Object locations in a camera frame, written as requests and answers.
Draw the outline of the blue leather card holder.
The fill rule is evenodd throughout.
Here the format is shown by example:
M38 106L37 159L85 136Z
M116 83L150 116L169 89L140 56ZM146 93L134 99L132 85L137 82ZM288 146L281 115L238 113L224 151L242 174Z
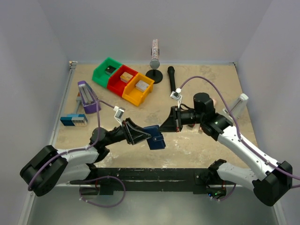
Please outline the blue leather card holder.
M147 139L150 150L162 150L166 147L164 137L159 131L159 125L144 127L143 130L150 135L150 138Z

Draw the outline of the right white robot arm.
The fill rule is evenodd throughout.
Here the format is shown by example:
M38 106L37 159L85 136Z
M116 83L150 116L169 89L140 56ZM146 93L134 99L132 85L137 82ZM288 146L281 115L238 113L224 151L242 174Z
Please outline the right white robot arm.
M253 191L267 206L273 206L292 188L292 166L286 161L278 162L241 135L237 126L215 111L209 94L195 94L194 107L187 110L180 108L180 89L170 96L178 105L171 107L168 118L159 127L160 132L180 132L184 125L199 124L207 136L227 147L248 166L245 169L217 160L209 167L211 182L219 184L224 180L241 185Z

